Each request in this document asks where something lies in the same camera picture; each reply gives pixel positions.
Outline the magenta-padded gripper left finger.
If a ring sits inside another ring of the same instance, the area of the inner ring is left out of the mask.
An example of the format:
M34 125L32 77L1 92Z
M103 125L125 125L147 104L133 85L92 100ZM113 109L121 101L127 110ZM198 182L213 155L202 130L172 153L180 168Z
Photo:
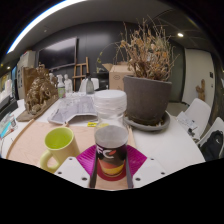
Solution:
M94 188L97 177L96 149L91 146L77 157L68 157L55 175L84 188Z

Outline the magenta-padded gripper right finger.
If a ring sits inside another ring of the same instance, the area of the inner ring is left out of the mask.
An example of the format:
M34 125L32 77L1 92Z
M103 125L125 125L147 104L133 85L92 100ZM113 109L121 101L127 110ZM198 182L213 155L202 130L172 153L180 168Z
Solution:
M155 158L146 157L134 147L127 146L126 177L129 189L143 187L165 175L165 169Z

